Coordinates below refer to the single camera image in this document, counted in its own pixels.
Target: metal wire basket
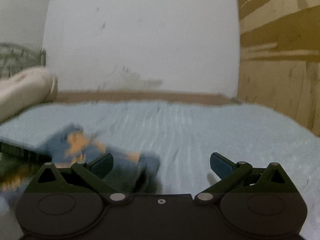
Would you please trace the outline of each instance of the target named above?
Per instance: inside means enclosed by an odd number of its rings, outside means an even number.
[[[44,49],[28,49],[13,43],[0,43],[0,79],[33,66],[45,66]]]

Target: wooden bed frame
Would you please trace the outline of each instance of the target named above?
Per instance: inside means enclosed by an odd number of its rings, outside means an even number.
[[[233,98],[227,98],[220,94],[175,93],[167,91],[142,92],[142,91],[105,91],[105,92],[59,92],[55,102],[74,104],[88,101],[129,101],[129,100],[164,100],[168,102],[181,102],[186,104],[200,104],[207,106],[220,106],[240,104]]]

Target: blue towel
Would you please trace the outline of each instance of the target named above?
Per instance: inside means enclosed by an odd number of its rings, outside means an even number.
[[[157,189],[156,175],[160,160],[153,154],[128,153],[100,142],[90,140],[83,134],[81,126],[70,124],[49,138],[37,150],[52,157],[58,167],[65,164],[71,166],[76,161],[92,162],[102,154],[109,153],[110,161],[98,165],[99,170],[93,173],[104,182],[123,193],[154,193]]]

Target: light blue bedsheet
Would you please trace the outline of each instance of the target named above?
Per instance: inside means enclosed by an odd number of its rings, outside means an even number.
[[[212,152],[254,167],[279,162],[308,206],[301,234],[307,240],[320,235],[320,138],[272,109],[161,101],[43,105],[0,125],[0,137],[37,147],[71,122],[105,144],[156,152],[164,194],[194,196],[218,181]]]

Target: pivot screw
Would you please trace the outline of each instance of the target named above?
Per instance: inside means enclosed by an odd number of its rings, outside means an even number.
[[[207,192],[200,193],[197,197],[202,201],[209,201],[213,199],[213,195]]]
[[[125,194],[122,193],[113,193],[110,195],[110,199],[113,201],[121,201],[125,199]]]
[[[164,199],[158,199],[159,204],[164,204],[166,201]]]

